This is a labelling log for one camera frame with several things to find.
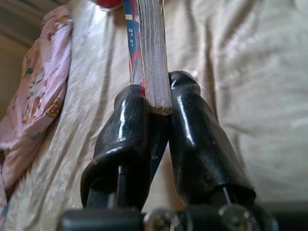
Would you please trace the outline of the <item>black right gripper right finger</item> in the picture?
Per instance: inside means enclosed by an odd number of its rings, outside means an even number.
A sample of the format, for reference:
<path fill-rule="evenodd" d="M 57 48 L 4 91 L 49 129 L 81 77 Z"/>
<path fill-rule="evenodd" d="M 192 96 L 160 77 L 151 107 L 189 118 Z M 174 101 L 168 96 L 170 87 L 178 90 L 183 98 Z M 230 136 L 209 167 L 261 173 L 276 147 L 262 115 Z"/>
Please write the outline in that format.
<path fill-rule="evenodd" d="M 240 204 L 256 194 L 198 83 L 186 72 L 170 75 L 170 155 L 175 187 L 185 205 Z"/>

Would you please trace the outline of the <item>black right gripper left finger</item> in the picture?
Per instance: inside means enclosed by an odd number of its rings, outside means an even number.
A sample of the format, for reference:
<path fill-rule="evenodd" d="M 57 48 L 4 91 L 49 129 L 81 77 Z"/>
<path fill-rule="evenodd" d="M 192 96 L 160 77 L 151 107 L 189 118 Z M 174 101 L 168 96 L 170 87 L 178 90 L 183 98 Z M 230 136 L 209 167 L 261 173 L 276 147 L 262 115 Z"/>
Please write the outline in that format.
<path fill-rule="evenodd" d="M 116 96 L 114 110 L 101 130 L 91 162 L 82 173 L 83 207 L 106 206 L 109 195 L 142 208 L 150 189 L 149 104 L 141 85 L 129 85 Z"/>

